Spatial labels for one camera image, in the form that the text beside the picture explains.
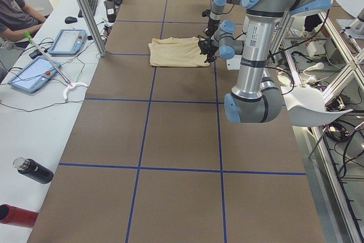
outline grid line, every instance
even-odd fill
[[[303,172],[271,172],[271,171],[238,171],[238,170],[213,170],[213,169],[192,169],[192,168],[168,168],[168,167],[149,167],[149,166],[118,166],[103,164],[84,164],[84,163],[59,163],[59,166],[68,167],[87,167],[87,168],[114,168],[150,171],[172,171],[172,172],[201,172],[201,173],[224,173],[224,174],[250,174],[250,175],[276,175],[276,176],[306,176]]]
[[[203,105],[214,105],[216,102],[195,102],[195,101],[167,101],[167,100],[139,100],[139,99],[122,99],[122,98],[85,98],[87,101],[120,101],[120,102],[164,102],[171,104],[203,104]]]
[[[222,228],[224,233],[224,243],[228,242],[228,233],[226,229],[226,209],[225,209],[225,190],[224,190],[224,165],[222,162],[222,146],[221,146],[221,128],[220,128],[220,109],[218,102],[218,88],[217,88],[217,70],[216,62],[214,62],[214,78],[215,78],[215,95],[216,95],[216,116],[217,116],[217,134],[218,134],[218,151],[220,157],[220,183],[221,183],[221,208],[222,208]]]
[[[166,18],[166,12],[167,12],[167,3],[168,3],[168,0],[166,0],[166,6],[164,8],[164,16],[163,16],[162,27],[161,27],[161,30],[160,30],[160,38],[162,38],[162,34],[163,34],[164,20]],[[140,148],[140,156],[139,156],[138,170],[136,172],[136,179],[135,179],[135,186],[134,186],[134,192],[133,192],[133,199],[132,199],[131,207],[130,207],[129,222],[128,222],[128,226],[127,226],[127,233],[126,233],[125,243],[128,243],[129,242],[131,222],[133,220],[133,212],[134,212],[135,198],[137,196],[139,175],[140,175],[140,170],[141,170],[141,165],[142,165],[143,150],[144,150],[144,144],[145,144],[145,139],[146,139],[146,134],[147,134],[150,108],[151,108],[151,105],[152,105],[152,97],[153,97],[153,90],[154,90],[154,83],[155,83],[156,72],[157,72],[157,67],[154,68],[153,81],[152,81],[152,87],[151,87],[150,96],[149,96],[149,104],[148,104],[148,111],[147,111],[146,123],[145,123],[145,126],[144,126],[142,147]]]
[[[115,20],[115,22],[132,22],[132,23],[172,23],[172,24],[206,24],[206,22],[179,22],[179,21],[146,21],[146,20],[126,20],[119,19]],[[243,23],[234,23],[235,25],[244,25]]]

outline red bottle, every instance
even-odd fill
[[[2,224],[33,228],[37,217],[36,212],[7,204],[0,205],[0,223]]]

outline white plastic part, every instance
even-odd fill
[[[283,93],[291,90],[290,87],[281,87],[281,89]],[[283,97],[291,123],[295,126],[327,125],[352,111],[352,109],[339,112],[325,111],[324,98],[321,91],[316,88],[294,88],[292,92]]]
[[[305,71],[315,71],[315,70],[323,69],[324,66],[325,65],[324,65],[323,62],[319,62],[316,65],[313,65],[311,67],[308,67],[307,69],[305,69]]]
[[[70,85],[68,85],[66,87],[66,89],[63,91],[63,99],[65,102],[68,102],[68,97],[67,97],[67,93],[71,90],[74,89],[76,87],[88,87],[88,84],[82,83],[82,82],[76,82],[76,83],[71,83]]]
[[[325,55],[326,51],[323,44],[317,41],[312,41],[307,46],[307,53],[311,58],[313,58]]]

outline white table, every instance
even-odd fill
[[[96,10],[94,17],[96,24],[107,19],[103,2],[104,0],[99,1]],[[78,11],[79,7],[76,0],[61,0],[34,37],[34,41],[40,43],[46,37],[54,39],[62,28],[82,28],[86,30],[87,35],[90,35],[83,18],[78,18],[77,23],[64,23],[67,16],[77,17]],[[99,24],[98,27],[101,31],[104,23]],[[91,42],[86,41],[82,50]],[[14,66],[25,67],[31,61],[28,55],[30,52],[22,55]],[[95,45],[92,44],[79,58],[85,63],[79,81],[90,84],[100,58]],[[59,63],[65,63],[69,59],[70,57],[53,57],[53,60]],[[62,65],[61,68],[61,71],[71,81],[76,81],[81,70],[82,64],[77,59]],[[13,74],[9,73],[3,83],[7,83],[11,77]],[[54,79],[64,83],[58,73]],[[16,108],[29,110],[42,108],[56,102],[64,102],[64,89],[65,86],[57,81],[48,82],[35,94],[25,94],[9,85],[1,85],[0,100],[4,104]],[[68,93],[69,101],[82,101],[85,92],[85,87],[71,90]],[[26,113],[0,105],[0,204],[9,204],[35,212],[39,211],[50,183],[43,185],[19,174],[12,166],[13,161],[19,156],[32,158],[55,172],[80,108],[81,103],[67,103]],[[30,233],[31,229],[28,228],[0,225],[1,242],[24,243]]]

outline brown table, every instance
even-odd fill
[[[149,65],[152,38],[202,35],[208,8],[124,0],[29,243],[325,242],[287,110],[232,124],[224,60]]]

